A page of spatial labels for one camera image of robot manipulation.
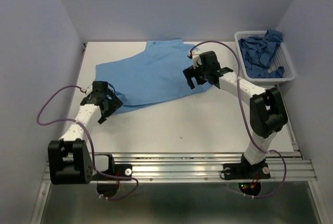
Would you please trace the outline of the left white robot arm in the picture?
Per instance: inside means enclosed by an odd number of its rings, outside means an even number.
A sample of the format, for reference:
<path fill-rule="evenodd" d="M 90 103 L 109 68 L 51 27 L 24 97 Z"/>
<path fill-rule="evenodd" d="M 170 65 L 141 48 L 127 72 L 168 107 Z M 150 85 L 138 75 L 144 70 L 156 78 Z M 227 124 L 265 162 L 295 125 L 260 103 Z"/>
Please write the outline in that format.
<path fill-rule="evenodd" d="M 82 99 L 70 128 L 48 145 L 49 174 L 52 184 L 88 184 L 94 175 L 93 158 L 87 147 L 89 131 L 103 124 L 123 103 L 111 84 L 94 81 Z"/>

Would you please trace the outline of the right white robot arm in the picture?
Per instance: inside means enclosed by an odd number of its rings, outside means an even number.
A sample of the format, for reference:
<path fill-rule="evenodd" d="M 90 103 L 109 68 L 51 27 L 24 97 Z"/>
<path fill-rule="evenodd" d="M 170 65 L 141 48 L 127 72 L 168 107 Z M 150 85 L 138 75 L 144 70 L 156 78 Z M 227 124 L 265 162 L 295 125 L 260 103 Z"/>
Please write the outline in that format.
<path fill-rule="evenodd" d="M 244 119 L 250 143 L 239 163 L 224 164 L 221 176 L 225 180 L 269 179 L 265 162 L 269 146 L 287 124 L 288 117 L 278 89 L 265 89 L 241 78 L 228 67 L 222 68 L 215 52 L 190 51 L 193 64 L 183 71 L 191 89 L 209 83 L 238 98 L 239 105 L 249 106 L 249 119 Z"/>

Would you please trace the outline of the white plastic basket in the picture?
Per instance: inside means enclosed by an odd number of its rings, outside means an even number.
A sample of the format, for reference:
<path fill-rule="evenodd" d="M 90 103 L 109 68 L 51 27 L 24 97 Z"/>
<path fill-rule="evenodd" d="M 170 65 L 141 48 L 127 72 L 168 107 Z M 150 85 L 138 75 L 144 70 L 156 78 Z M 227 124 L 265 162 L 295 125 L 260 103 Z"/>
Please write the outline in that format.
<path fill-rule="evenodd" d="M 294 67 L 292 65 L 292 61 L 290 59 L 290 56 L 286 50 L 286 47 L 283 43 L 283 41 L 281 42 L 281 45 L 279 47 L 279 49 L 276 52 L 276 57 L 275 60 L 273 62 L 273 64 L 271 64 L 271 66 L 269 67 L 269 71 L 273 71 L 276 70 L 278 67 L 284 67 L 284 75 L 282 78 L 278 78 L 278 79 L 253 79 L 250 78 L 245 70 L 245 65 L 244 65 L 244 61 L 242 59 L 242 55 L 241 55 L 241 51 L 240 51 L 240 47 L 238 44 L 238 40 L 242 39 L 242 38 L 247 38 L 250 36 L 254 36 L 254 35 L 258 35 L 258 36 L 265 36 L 267 30 L 263 30 L 263 31 L 238 31 L 234 34 L 234 38 L 235 38 L 235 42 L 236 42 L 236 47 L 237 47 L 237 51 L 239 54 L 239 59 L 240 59 L 240 63 L 241 63 L 241 67 L 242 67 L 242 71 L 244 73 L 244 78 L 254 84 L 262 84 L 262 85 L 276 85 L 276 84 L 280 84 L 286 81 L 292 81 L 295 77 L 296 77 L 296 72 L 294 70 Z"/>

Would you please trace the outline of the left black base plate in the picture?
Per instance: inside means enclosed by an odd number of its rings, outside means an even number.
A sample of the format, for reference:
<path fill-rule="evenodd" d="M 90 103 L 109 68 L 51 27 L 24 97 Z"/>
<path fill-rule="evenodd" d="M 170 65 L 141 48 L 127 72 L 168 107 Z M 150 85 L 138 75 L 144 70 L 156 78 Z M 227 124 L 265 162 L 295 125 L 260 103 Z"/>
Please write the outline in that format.
<path fill-rule="evenodd" d="M 131 164 L 115 164 L 113 167 L 111 166 L 106 170 L 100 170 L 101 173 L 104 173 L 107 176 L 96 173 L 93 175 L 92 181 L 120 181 L 120 177 L 124 177 L 125 180 L 130 180 L 132 171 L 133 166 Z"/>

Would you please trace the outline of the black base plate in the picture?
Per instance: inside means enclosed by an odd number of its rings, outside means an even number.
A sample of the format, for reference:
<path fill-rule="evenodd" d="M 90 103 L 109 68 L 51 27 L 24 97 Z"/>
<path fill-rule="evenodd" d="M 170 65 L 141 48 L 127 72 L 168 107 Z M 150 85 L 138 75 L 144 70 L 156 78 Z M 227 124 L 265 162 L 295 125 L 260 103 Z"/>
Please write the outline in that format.
<path fill-rule="evenodd" d="M 271 174 L 267 163 L 248 165 L 245 163 L 229 163 L 223 165 L 221 174 L 225 180 L 252 180 L 259 176 L 259 179 L 270 179 Z"/>
<path fill-rule="evenodd" d="M 107 176 L 96 173 L 93 175 L 92 181 L 120 181 L 120 177 L 124 177 L 125 180 L 130 180 L 132 171 L 133 166 L 131 164 L 115 164 L 113 167 L 111 166 L 106 170 L 100 170 L 101 173 L 104 173 Z"/>

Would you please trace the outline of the dark blue patterned shirt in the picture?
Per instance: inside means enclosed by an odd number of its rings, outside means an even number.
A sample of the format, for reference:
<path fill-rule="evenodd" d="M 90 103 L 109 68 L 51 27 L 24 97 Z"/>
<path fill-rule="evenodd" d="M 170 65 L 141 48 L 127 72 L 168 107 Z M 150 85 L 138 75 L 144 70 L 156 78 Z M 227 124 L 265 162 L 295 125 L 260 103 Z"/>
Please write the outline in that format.
<path fill-rule="evenodd" d="M 247 75 L 253 79 L 278 79 L 284 75 L 284 67 L 269 71 L 276 52 L 283 41 L 283 34 L 267 30 L 265 36 L 250 36 L 238 40 Z"/>

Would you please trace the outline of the light blue long sleeve shirt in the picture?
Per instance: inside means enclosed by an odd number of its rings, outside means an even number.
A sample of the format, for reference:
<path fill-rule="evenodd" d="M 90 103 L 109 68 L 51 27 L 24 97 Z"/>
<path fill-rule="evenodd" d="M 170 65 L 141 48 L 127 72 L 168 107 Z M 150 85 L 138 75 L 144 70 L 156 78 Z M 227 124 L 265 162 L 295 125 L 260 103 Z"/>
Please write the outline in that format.
<path fill-rule="evenodd" d="M 191 44 L 182 40 L 147 41 L 145 50 L 132 57 L 96 66 L 96 80 L 107 81 L 123 105 L 116 114 L 138 110 L 208 90 L 205 83 L 191 89 L 183 70 Z"/>

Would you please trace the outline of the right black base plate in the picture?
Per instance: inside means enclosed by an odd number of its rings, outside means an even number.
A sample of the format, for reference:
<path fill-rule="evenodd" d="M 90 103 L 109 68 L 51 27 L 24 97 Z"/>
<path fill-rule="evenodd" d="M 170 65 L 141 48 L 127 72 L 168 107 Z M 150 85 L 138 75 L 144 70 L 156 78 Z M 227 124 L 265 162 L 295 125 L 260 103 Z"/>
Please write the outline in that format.
<path fill-rule="evenodd" d="M 221 174 L 225 180 L 252 180 L 259 176 L 259 179 L 270 179 L 271 174 L 267 163 L 248 165 L 245 163 L 229 163 L 223 165 Z"/>

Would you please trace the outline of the aluminium mounting rail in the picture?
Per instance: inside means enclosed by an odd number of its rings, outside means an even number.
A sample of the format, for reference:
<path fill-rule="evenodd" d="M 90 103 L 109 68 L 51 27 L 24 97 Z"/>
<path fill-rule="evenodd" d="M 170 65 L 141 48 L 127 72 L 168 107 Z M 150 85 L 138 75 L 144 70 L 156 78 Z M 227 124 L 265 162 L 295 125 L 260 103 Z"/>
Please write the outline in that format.
<path fill-rule="evenodd" d="M 269 182 L 316 181 L 310 160 L 300 152 L 275 154 L 266 158 Z M 140 183 L 216 183 L 223 182 L 220 171 L 224 164 L 239 163 L 240 153 L 114 153 L 117 164 L 131 164 L 132 175 Z"/>

